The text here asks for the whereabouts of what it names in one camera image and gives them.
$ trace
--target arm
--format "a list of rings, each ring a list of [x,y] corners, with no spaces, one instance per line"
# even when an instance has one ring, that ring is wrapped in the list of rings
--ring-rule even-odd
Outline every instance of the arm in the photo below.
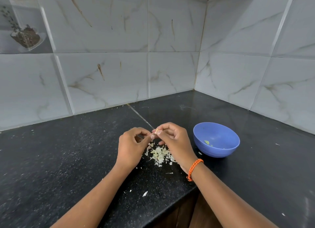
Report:
[[[144,149],[152,141],[150,134],[146,129],[133,128],[121,135],[116,164],[112,170],[51,228],[97,227],[117,190],[140,162]]]
[[[159,144],[166,143],[187,173],[198,158],[192,150],[186,129],[173,123],[162,124],[157,129],[157,136],[162,139]],[[191,177],[224,228],[277,227],[236,195],[202,162],[195,167]]]

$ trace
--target plastic bowl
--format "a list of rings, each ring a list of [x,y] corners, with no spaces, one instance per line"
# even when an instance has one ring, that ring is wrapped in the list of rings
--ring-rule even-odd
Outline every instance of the plastic bowl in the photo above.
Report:
[[[222,124],[199,123],[195,125],[193,132],[199,150],[214,158],[229,156],[240,144],[238,135]]]

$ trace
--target orange bracelet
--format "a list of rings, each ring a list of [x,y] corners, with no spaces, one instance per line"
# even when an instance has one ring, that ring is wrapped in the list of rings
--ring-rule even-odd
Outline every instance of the orange bracelet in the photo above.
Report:
[[[187,176],[188,181],[190,181],[190,182],[192,181],[191,173],[192,173],[192,171],[194,170],[194,168],[197,166],[197,164],[200,163],[200,162],[203,162],[203,160],[202,160],[202,159],[197,159],[197,160],[191,165],[190,170],[189,170],[189,172],[188,172],[188,176]]]

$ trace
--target black granite countertop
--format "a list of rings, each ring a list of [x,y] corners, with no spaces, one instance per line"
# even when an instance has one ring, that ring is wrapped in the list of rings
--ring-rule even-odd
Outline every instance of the black granite countertop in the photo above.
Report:
[[[131,106],[153,127],[185,127],[197,156],[279,227],[315,227],[314,135],[196,91]],[[192,129],[200,122],[230,127],[240,146],[225,159],[199,155]],[[2,131],[0,226],[52,225],[111,170],[119,136],[135,126],[151,129],[124,105]],[[120,187],[100,227],[144,227],[196,190],[179,165],[147,160]]]

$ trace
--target hand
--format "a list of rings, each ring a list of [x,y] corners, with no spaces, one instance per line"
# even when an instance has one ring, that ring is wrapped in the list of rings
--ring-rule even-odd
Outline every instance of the hand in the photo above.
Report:
[[[174,124],[165,123],[157,127],[156,135],[163,141],[159,145],[166,144],[176,162],[179,163],[185,173],[188,173],[191,165],[198,159],[192,150],[186,129]]]
[[[131,172],[140,162],[148,143],[152,141],[150,131],[144,128],[132,128],[119,137],[116,165]]]

